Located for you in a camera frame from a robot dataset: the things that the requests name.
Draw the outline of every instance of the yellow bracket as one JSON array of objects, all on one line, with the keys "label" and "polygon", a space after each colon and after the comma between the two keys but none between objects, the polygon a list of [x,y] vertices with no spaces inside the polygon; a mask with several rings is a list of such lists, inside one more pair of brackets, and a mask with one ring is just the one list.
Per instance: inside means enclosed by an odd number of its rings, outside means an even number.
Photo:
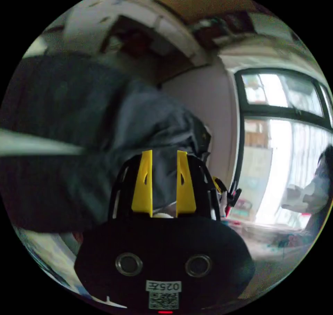
[{"label": "yellow bracket", "polygon": [[213,176],[213,182],[214,182],[214,186],[216,188],[216,190],[218,191],[219,194],[222,194],[221,188],[217,185],[217,183],[215,182],[215,180],[217,179],[216,176]]},{"label": "yellow bracket", "polygon": [[153,216],[153,151],[142,152],[138,176],[136,179],[132,211],[139,213],[148,213]]},{"label": "yellow bracket", "polygon": [[176,217],[182,213],[194,213],[195,211],[196,204],[187,152],[177,151]]}]

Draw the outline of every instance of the black window frame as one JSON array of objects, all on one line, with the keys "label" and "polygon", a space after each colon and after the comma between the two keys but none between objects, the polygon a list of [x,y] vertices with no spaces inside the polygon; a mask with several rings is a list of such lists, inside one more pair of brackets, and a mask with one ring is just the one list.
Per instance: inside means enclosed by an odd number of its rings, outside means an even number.
[{"label": "black window frame", "polygon": [[[247,101],[245,84],[242,79],[242,75],[258,75],[258,74],[274,74],[274,75],[287,75],[289,77],[299,78],[302,80],[310,81],[316,90],[318,95],[323,116],[315,115],[311,112],[301,111],[299,114],[294,108],[290,107],[278,107],[261,104],[251,104]],[[250,68],[239,70],[234,74],[236,89],[238,94],[239,103],[239,115],[240,115],[240,137],[239,137],[239,150],[236,163],[236,169],[233,178],[233,184],[238,184],[240,179],[241,168],[243,164],[244,145],[245,145],[245,119],[250,120],[286,120],[297,121],[299,123],[308,124],[317,128],[324,129],[333,133],[333,128],[330,122],[329,111],[326,105],[326,101],[323,92],[320,88],[322,86],[327,93],[329,103],[331,103],[333,109],[333,101],[329,95],[329,91],[325,84],[321,83],[317,79],[303,74],[298,71],[281,69],[281,68]]]}]

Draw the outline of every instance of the window glass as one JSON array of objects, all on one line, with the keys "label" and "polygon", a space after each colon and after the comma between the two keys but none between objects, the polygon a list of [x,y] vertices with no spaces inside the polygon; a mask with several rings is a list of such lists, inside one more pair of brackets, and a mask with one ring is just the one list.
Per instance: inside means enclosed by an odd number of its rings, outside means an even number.
[{"label": "window glass", "polygon": [[310,215],[282,209],[287,187],[304,188],[313,179],[332,133],[296,121],[245,119],[245,146],[239,201],[230,219],[304,229]]},{"label": "window glass", "polygon": [[312,82],[277,74],[242,75],[246,98],[250,104],[294,108],[323,116]]}]

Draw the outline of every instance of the qr code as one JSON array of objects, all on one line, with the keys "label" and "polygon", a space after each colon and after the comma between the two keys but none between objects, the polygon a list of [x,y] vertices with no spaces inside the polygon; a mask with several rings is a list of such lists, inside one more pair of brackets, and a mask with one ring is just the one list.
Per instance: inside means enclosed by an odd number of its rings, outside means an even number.
[{"label": "qr code", "polygon": [[178,309],[178,293],[149,293],[149,309]]}]

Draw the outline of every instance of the window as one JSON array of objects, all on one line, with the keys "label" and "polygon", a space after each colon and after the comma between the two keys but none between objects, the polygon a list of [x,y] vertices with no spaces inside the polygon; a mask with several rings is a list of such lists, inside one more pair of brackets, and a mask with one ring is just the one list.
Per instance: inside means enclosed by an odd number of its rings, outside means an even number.
[{"label": "window", "polygon": [[250,104],[290,107],[323,116],[315,86],[310,81],[273,73],[243,75],[242,79]]},{"label": "window", "polygon": [[310,215],[281,208],[287,187],[307,186],[320,154],[333,144],[327,88],[289,70],[249,69],[236,75],[241,149],[235,180],[242,194],[231,219],[303,229]]}]

